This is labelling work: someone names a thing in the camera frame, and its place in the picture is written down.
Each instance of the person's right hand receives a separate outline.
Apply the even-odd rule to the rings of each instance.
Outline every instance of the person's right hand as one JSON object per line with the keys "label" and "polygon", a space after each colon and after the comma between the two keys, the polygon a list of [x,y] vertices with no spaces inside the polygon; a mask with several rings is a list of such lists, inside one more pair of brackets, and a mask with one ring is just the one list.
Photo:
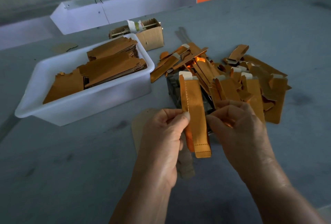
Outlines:
{"label": "person's right hand", "polygon": [[[262,176],[263,181],[270,180],[277,186],[287,184],[275,159],[267,129],[251,106],[238,101],[222,101],[217,106],[220,109],[207,115],[206,119],[241,179],[246,184],[254,184]],[[222,122],[229,119],[235,122],[233,128]]]}

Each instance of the person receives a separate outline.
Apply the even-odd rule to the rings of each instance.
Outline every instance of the person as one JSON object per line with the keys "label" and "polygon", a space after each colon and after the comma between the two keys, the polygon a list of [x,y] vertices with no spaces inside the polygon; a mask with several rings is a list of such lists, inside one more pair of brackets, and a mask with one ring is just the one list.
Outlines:
{"label": "person", "polygon": [[[317,211],[293,188],[278,164],[265,125],[249,104],[222,101],[206,116],[224,153],[247,185],[264,224],[323,223]],[[230,119],[233,128],[222,120]],[[177,180],[180,135],[190,121],[188,112],[163,109],[143,129],[140,150],[129,186],[109,221],[164,223],[171,189]]]}

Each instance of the unfolded cardboard box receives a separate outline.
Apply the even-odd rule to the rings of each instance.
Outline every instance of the unfolded cardboard box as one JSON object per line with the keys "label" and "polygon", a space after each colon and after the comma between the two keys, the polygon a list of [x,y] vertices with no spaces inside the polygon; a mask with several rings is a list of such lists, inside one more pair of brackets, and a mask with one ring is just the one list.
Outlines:
{"label": "unfolded cardboard box", "polygon": [[[156,19],[149,19],[142,21],[143,25],[146,27],[146,30],[137,33],[137,37],[146,51],[156,49],[164,46],[162,26]],[[129,34],[129,26],[125,25],[114,30],[111,30],[109,33],[109,38],[116,38],[118,36],[123,36]]]}

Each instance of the white plastic bin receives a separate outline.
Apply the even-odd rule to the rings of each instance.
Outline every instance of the white plastic bin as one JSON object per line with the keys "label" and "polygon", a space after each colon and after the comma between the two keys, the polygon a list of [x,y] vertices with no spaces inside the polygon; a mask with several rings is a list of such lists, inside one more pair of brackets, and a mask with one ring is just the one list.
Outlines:
{"label": "white plastic bin", "polygon": [[154,70],[154,63],[135,34],[127,34],[125,37],[138,42],[139,58],[146,61],[146,69],[43,105],[57,73],[72,72],[88,62],[86,52],[113,39],[44,59],[34,68],[15,116],[24,118],[33,115],[58,126],[64,126],[150,93],[150,73]]}

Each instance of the gray table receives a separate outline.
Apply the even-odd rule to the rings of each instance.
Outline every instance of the gray table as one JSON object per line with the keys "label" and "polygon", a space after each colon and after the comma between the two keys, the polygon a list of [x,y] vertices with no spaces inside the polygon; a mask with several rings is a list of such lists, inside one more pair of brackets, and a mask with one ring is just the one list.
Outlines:
{"label": "gray table", "polygon": [[[156,17],[165,47],[157,63],[191,39],[218,61],[238,44],[289,75],[279,125],[267,124],[277,159],[315,206],[331,203],[331,0],[213,0]],[[0,219],[2,223],[106,223],[128,185],[136,159],[130,122],[143,109],[173,107],[164,77],[151,94],[57,127],[17,119],[35,64],[52,46],[85,47],[107,39],[107,25],[0,52]],[[187,35],[176,33],[179,27]],[[250,194],[212,138],[213,156],[195,159],[196,177],[179,179],[168,223],[259,223]]]}

